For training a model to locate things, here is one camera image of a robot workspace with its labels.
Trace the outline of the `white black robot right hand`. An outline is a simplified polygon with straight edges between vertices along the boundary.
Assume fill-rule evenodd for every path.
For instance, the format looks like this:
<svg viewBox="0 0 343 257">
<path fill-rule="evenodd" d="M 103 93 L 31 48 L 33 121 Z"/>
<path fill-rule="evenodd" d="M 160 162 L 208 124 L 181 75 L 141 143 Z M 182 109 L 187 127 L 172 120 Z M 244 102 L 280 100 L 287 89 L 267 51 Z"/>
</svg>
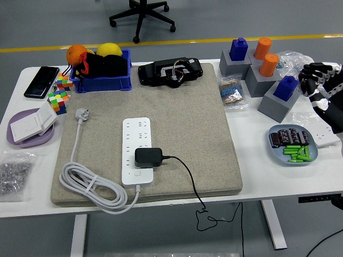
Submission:
<svg viewBox="0 0 343 257">
<path fill-rule="evenodd" d="M 310 63 L 300 71 L 299 82 L 316 114 L 342 139 L 342 65 Z"/>
</svg>

